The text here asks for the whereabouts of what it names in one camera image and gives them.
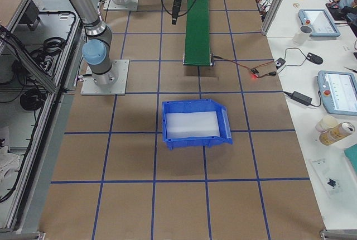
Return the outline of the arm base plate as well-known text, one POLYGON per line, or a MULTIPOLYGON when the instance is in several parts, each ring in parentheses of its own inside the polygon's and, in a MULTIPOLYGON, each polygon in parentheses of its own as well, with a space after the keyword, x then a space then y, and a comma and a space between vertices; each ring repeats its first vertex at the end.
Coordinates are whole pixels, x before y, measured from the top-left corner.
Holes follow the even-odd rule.
POLYGON ((129 60, 112 60, 111 69, 103 74, 93 74, 90 66, 87 66, 83 78, 81 95, 125 95, 129 60))
POLYGON ((103 9, 105 11, 136 11, 139 0, 106 0, 103 9))

